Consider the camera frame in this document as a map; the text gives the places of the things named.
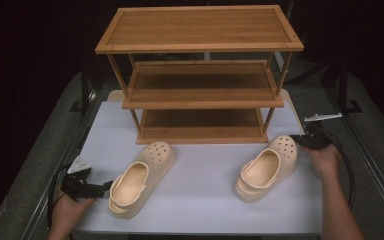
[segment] bamboo shelf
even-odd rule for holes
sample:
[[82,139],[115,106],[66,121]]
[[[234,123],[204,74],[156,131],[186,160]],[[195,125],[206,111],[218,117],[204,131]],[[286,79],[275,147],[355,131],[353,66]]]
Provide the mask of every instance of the bamboo shelf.
[[[303,45],[277,5],[120,8],[98,43],[125,95],[138,144],[268,142],[294,51]],[[287,52],[276,81],[266,60],[135,61],[142,53]],[[115,54],[128,54],[128,86]],[[270,108],[265,119],[261,108]],[[139,121],[135,110],[143,109]]]

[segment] finger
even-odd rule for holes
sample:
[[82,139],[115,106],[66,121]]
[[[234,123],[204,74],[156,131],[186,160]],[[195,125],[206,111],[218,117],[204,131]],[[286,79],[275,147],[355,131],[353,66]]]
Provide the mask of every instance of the finger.
[[307,153],[307,154],[311,154],[311,152],[313,151],[312,149],[310,149],[310,148],[306,148],[306,147],[303,147],[303,146],[300,146],[300,149],[301,149],[303,152]]
[[89,207],[95,202],[95,200],[96,200],[96,198],[86,198],[85,200],[83,200],[79,203],[85,207]]

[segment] clog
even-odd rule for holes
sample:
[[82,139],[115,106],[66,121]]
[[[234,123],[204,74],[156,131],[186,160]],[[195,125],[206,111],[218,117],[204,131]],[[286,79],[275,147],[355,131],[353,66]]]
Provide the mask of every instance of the clog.
[[242,167],[234,186],[236,194],[245,202],[260,200],[295,170],[297,157],[297,146],[291,137],[276,137],[254,160]]
[[170,170],[175,155],[166,142],[148,145],[111,185],[108,205],[113,215],[127,219],[136,216]]

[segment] wooden rack leg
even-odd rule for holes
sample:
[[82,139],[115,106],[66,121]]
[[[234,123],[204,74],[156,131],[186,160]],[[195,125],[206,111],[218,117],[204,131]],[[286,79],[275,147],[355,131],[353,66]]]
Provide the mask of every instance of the wooden rack leg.
[[135,110],[130,109],[130,114],[131,114],[132,117],[133,117],[133,121],[135,122],[135,125],[136,125],[136,128],[137,128],[137,130],[138,130],[138,133],[139,133],[139,134],[142,134],[142,131],[140,130],[140,125],[139,125],[138,116],[136,116],[136,112],[135,112]]
[[267,128],[269,128],[270,120],[273,117],[273,112],[275,108],[270,108],[269,113],[267,114],[266,121],[264,123],[263,133],[267,132]]
[[123,90],[124,96],[128,97],[129,94],[127,91],[127,87],[126,87],[126,84],[124,83],[123,76],[121,75],[120,69],[118,68],[117,61],[115,60],[114,55],[107,54],[107,57],[108,57],[108,60],[110,61],[111,67],[114,70],[115,77],[117,78],[118,83],[120,84],[121,90]]
[[266,65],[266,68],[267,69],[271,69],[271,61],[273,59],[273,52],[270,53],[269,57],[267,58],[267,65]]
[[279,96],[283,87],[283,81],[285,80],[286,72],[288,71],[289,63],[292,59],[292,52],[288,52],[286,61],[283,63],[282,73],[280,74],[279,83],[277,84],[276,96]]
[[133,71],[136,70],[136,61],[133,54],[129,54],[130,64],[132,65]]

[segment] human arm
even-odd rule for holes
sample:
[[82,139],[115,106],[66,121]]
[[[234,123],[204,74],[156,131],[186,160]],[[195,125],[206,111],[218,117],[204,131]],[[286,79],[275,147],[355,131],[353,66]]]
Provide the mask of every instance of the human arm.
[[95,201],[95,198],[74,201],[69,196],[62,194],[62,191],[59,191],[59,195],[62,197],[54,205],[48,240],[67,239],[86,210]]
[[340,185],[341,155],[336,147],[330,144],[321,150],[301,149],[310,155],[314,169],[322,181],[322,239],[364,239]]

